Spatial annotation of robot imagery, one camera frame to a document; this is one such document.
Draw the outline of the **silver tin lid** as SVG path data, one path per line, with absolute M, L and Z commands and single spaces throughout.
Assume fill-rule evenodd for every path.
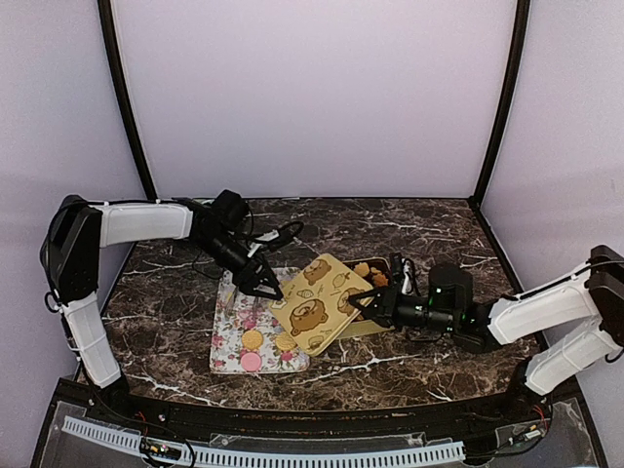
M 269 310 L 296 345 L 314 357 L 359 314 L 348 298 L 371 289 L 346 264 L 323 253 L 282 286 L 283 299 L 272 301 Z

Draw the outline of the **metal serving tongs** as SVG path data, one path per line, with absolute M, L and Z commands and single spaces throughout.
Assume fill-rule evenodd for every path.
M 234 289 L 234 291 L 232 292 L 232 294 L 229 296 L 228 301 L 226 302 L 226 306 L 224 309 L 224 316 L 230 316 L 235 312 L 235 309 L 237 308 L 236 306 L 236 302 L 238 300 L 238 296 L 241 295 L 240 293 L 240 289 L 238 287 L 236 287 Z M 255 311 L 259 305 L 259 301 L 260 298 L 259 297 L 252 297 L 252 311 Z

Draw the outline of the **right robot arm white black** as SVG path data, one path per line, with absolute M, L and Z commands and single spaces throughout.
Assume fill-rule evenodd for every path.
M 527 335 L 577 322 L 577 327 L 541 353 L 520 363 L 515 387 L 497 403 L 508 423 L 521 421 L 559 384 L 611 353 L 623 353 L 623 257 L 598 245 L 589 258 L 560 278 L 528 292 L 475 301 L 472 275 L 452 263 L 428 272 L 428 292 L 405 293 L 406 260 L 392 258 L 389 285 L 349 295 L 347 302 L 384 328 L 447 333 L 456 346 L 488 353 Z

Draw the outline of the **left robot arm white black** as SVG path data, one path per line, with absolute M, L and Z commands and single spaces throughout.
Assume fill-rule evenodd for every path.
M 213 199 L 89 201 L 66 196 L 40 248 L 48 290 L 44 304 L 58 314 L 69 349 L 100 395 L 98 406 L 117 425 L 137 418 L 137 402 L 121 389 L 127 379 L 115 358 L 98 300 L 101 251 L 116 245 L 130 252 L 142 242 L 188 241 L 231 273 L 240 293 L 280 300 L 284 294 L 265 255 L 290 244 L 300 220 L 254 233 L 254 215 L 240 194 L 223 190 Z

